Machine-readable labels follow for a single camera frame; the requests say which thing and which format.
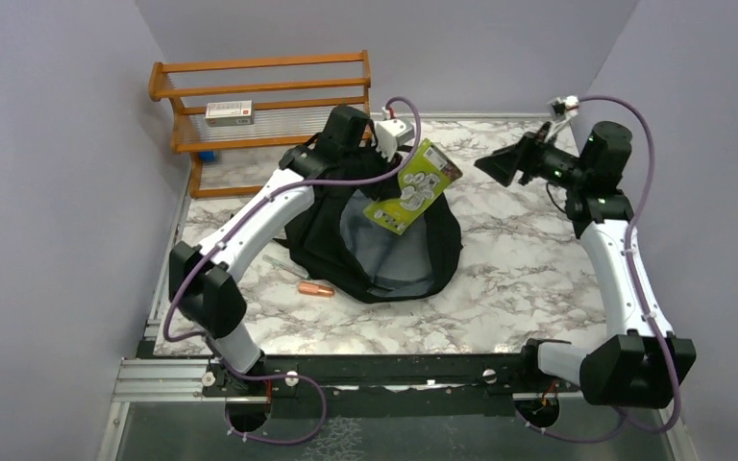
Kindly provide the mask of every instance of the black backpack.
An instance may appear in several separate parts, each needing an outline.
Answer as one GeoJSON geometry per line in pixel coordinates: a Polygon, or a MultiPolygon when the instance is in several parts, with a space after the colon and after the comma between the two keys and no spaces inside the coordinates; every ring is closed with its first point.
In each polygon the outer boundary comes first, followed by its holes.
{"type": "MultiPolygon", "coordinates": [[[[367,146],[328,176],[365,179],[389,165],[367,146]]],[[[459,223],[444,194],[397,235],[363,215],[371,201],[400,196],[397,178],[362,187],[318,187],[312,206],[284,228],[290,258],[362,303],[426,298],[451,280],[459,262],[459,223]]]]}

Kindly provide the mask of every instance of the yellow-green package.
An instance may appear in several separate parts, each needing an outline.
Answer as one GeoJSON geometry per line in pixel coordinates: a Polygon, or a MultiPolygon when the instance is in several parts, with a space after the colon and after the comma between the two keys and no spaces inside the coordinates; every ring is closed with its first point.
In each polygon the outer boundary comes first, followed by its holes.
{"type": "Polygon", "coordinates": [[[373,222],[402,235],[462,172],[429,139],[420,143],[414,158],[398,173],[401,196],[373,202],[363,214],[373,222]]]}

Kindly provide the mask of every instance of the orange wire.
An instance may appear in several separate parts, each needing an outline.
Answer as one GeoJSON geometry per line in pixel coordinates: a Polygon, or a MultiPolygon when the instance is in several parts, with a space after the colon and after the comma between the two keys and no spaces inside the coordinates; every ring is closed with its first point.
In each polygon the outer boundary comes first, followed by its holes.
{"type": "Polygon", "coordinates": [[[542,394],[542,406],[547,406],[547,399],[545,399],[545,396],[547,396],[553,389],[555,389],[555,396],[558,399],[558,385],[556,381],[553,381],[550,383],[550,387],[548,387],[544,394],[542,394]]]}
{"type": "Polygon", "coordinates": [[[267,396],[267,403],[264,406],[269,410],[270,403],[273,402],[273,381],[267,380],[264,382],[267,384],[267,392],[265,393],[267,396]]]}

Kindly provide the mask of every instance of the purple-gray wall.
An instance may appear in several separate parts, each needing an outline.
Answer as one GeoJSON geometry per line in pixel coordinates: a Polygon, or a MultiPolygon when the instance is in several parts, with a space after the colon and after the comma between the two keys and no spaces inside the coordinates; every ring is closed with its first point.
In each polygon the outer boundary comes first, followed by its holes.
{"type": "Polygon", "coordinates": [[[0,460],[93,459],[182,194],[131,0],[0,1],[0,460]]]}
{"type": "Polygon", "coordinates": [[[477,112],[543,112],[556,94],[586,90],[635,2],[136,0],[172,62],[366,48],[373,108],[401,94],[421,110],[477,112]]]}
{"type": "MultiPolygon", "coordinates": [[[[738,1],[641,0],[589,93],[625,97],[649,118],[657,163],[641,219],[655,294],[698,361],[683,386],[701,459],[738,460],[738,1]]],[[[646,171],[638,125],[621,109],[582,106],[592,123],[635,132],[625,187],[646,171]]]]}

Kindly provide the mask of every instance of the marble surface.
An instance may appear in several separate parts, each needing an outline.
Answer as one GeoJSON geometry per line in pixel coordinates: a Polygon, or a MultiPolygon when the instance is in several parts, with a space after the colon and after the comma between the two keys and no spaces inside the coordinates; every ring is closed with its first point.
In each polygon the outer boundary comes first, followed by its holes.
{"type": "MultiPolygon", "coordinates": [[[[300,295],[297,277],[262,258],[271,255],[293,264],[284,248],[270,244],[240,283],[248,301],[245,322],[254,340],[267,353],[310,354],[515,352],[531,337],[570,340],[586,349],[600,344],[606,336],[605,318],[591,263],[572,226],[548,199],[545,184],[504,188],[473,167],[476,158],[516,142],[539,125],[424,122],[424,136],[437,142],[464,173],[445,192],[462,228],[464,249],[453,280],[441,293],[371,305],[343,293],[330,299],[300,295]]],[[[560,134],[557,146],[575,151],[569,130],[560,134]]],[[[238,158],[225,154],[219,164],[205,169],[203,182],[263,183],[282,152],[260,150],[238,158]]],[[[563,200],[563,192],[555,195],[563,200]]],[[[247,200],[193,201],[183,240],[198,242],[247,200]]],[[[167,302],[162,302],[160,309],[165,308],[167,302]]],[[[173,330],[193,328],[177,313],[173,330]]],[[[209,353],[201,341],[166,343],[160,331],[155,354],[198,353],[209,353]]]]}

